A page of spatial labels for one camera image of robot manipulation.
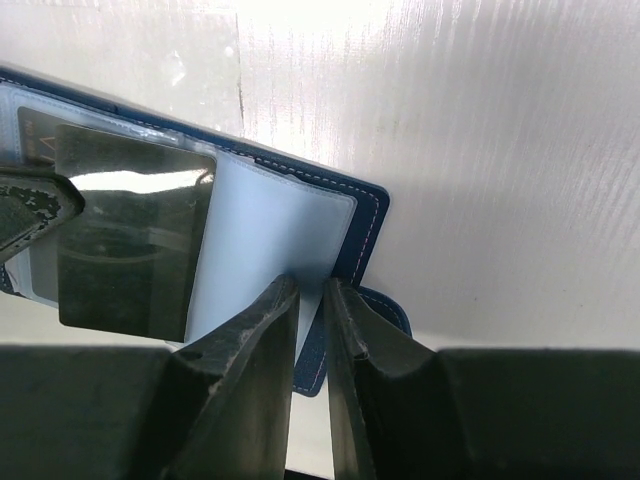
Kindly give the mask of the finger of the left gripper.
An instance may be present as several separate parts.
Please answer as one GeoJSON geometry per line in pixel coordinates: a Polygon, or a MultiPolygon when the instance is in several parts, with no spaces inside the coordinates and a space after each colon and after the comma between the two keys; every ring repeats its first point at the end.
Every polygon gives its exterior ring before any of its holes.
{"type": "Polygon", "coordinates": [[[43,169],[1,168],[1,260],[82,213],[85,200],[71,181],[43,169]]]}

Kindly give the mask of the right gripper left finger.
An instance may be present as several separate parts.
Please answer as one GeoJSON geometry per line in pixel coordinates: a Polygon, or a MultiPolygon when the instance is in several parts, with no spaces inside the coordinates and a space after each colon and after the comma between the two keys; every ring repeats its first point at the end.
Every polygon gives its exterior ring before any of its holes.
{"type": "Polygon", "coordinates": [[[297,284],[281,275],[172,355],[161,390],[161,478],[283,478],[299,304],[297,284]]]}

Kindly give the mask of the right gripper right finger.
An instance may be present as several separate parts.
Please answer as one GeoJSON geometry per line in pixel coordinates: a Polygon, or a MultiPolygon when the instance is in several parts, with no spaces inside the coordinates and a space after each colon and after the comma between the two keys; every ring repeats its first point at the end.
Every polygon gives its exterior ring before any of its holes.
{"type": "Polygon", "coordinates": [[[324,316],[336,478],[448,478],[450,392],[435,353],[345,280],[326,283],[324,316]]]}

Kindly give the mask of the blue card holder wallet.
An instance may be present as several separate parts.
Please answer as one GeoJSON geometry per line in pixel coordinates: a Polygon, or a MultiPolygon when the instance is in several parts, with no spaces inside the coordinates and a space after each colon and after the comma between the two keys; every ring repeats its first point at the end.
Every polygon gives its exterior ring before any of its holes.
{"type": "MultiPolygon", "coordinates": [[[[1,162],[15,164],[12,105],[89,111],[144,130],[146,142],[216,161],[203,241],[187,313],[189,345],[245,309],[276,276],[300,288],[293,389],[316,396],[326,377],[320,317],[323,283],[332,276],[361,282],[389,208],[388,192],[283,153],[65,87],[9,68],[1,71],[1,162]]],[[[58,314],[57,236],[60,227],[1,265],[4,291],[53,307],[58,314]]]]}

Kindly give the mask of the black VIP credit card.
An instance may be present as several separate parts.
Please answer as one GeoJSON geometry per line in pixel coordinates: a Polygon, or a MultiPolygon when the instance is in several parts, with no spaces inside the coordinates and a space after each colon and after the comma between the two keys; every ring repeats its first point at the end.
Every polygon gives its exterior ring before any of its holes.
{"type": "Polygon", "coordinates": [[[52,167],[56,160],[60,125],[90,128],[107,133],[141,138],[144,130],[89,111],[65,110],[52,106],[12,105],[9,110],[11,145],[6,153],[12,163],[52,167]]]}

